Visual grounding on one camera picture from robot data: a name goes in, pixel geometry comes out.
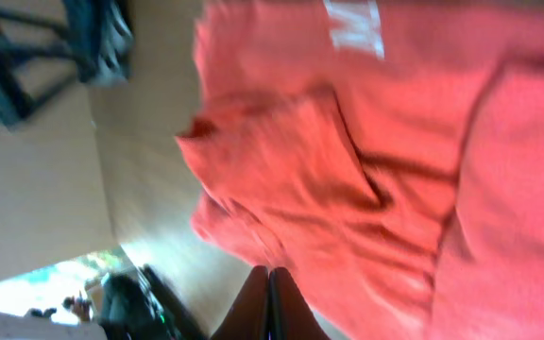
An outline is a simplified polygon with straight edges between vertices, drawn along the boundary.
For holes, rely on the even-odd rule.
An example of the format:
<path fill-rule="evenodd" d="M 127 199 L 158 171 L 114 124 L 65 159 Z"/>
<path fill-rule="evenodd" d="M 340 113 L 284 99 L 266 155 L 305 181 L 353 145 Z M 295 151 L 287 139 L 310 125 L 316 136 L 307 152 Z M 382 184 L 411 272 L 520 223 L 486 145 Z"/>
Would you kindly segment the red printed t-shirt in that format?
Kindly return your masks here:
<path fill-rule="evenodd" d="M 354 339 L 544 339 L 544 8 L 211 1 L 205 241 Z"/>

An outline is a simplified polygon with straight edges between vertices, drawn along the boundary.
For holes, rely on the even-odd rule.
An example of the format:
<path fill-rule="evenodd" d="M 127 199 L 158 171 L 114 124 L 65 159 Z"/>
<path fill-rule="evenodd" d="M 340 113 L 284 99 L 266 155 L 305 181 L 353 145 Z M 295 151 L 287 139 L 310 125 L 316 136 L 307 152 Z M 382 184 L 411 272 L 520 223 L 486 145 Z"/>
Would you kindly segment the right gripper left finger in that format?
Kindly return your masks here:
<path fill-rule="evenodd" d="M 268 270 L 255 266 L 211 340 L 268 338 Z"/>

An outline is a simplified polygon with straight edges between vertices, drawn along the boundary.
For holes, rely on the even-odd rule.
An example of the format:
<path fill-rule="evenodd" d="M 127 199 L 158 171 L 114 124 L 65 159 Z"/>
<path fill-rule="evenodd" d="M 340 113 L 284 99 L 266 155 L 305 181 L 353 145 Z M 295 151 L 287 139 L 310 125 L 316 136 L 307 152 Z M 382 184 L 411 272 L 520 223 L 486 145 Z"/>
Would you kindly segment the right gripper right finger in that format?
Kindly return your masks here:
<path fill-rule="evenodd" d="M 271 340 L 330 340 L 286 268 L 271 272 L 268 300 Z"/>

